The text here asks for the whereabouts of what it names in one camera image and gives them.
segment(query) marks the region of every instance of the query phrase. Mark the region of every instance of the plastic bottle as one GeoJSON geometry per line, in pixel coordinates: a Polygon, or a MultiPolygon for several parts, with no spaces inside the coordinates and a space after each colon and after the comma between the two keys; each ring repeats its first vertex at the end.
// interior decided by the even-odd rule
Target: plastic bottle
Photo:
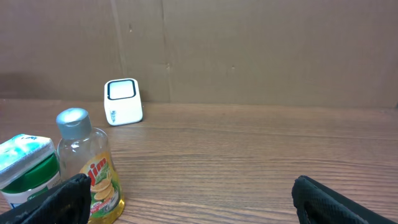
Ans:
{"type": "Polygon", "coordinates": [[[90,224],[108,224],[122,214],[124,197],[114,168],[108,137],[92,128],[88,112],[70,108],[57,116],[62,139],[57,156],[63,180],[77,173],[91,177],[90,224]]]}

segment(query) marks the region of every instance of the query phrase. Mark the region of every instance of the brown wall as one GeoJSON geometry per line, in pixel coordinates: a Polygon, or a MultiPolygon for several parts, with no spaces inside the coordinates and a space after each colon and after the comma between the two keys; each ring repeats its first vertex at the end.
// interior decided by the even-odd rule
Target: brown wall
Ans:
{"type": "Polygon", "coordinates": [[[393,107],[396,0],[4,0],[0,98],[393,107]]]}

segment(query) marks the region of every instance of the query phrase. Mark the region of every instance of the dishwashing liquid bottle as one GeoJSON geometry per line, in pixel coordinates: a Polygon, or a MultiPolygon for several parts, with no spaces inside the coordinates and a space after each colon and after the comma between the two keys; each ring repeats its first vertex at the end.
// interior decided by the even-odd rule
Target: dishwashing liquid bottle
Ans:
{"type": "Polygon", "coordinates": [[[109,224],[124,209],[119,176],[114,168],[108,137],[92,128],[88,112],[70,108],[57,116],[62,139],[57,156],[63,180],[83,173],[91,178],[90,224],[109,224]]]}

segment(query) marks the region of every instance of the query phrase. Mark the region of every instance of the white rectangular object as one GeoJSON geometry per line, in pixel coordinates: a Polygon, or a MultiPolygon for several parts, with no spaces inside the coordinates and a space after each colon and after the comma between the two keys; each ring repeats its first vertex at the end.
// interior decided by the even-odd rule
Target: white rectangular object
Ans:
{"type": "Polygon", "coordinates": [[[104,87],[104,107],[113,126],[140,122],[142,105],[138,82],[133,78],[111,80],[104,87]]]}

